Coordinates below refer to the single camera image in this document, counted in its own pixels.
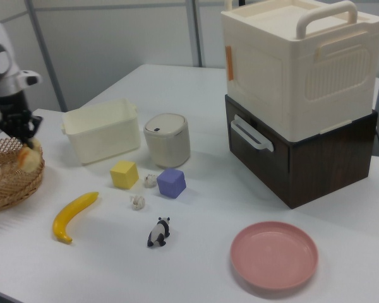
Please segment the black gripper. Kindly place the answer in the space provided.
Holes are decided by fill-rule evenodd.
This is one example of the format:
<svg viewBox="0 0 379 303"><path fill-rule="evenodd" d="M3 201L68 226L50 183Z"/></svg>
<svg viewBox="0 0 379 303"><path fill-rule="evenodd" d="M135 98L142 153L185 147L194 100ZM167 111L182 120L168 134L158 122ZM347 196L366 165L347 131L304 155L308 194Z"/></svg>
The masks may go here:
<svg viewBox="0 0 379 303"><path fill-rule="evenodd" d="M33 139L43 121L41 116L33 116L28 108L23 92L0 97L0 126L5 126L5 133L16 138L23 145L34 147Z"/></svg>

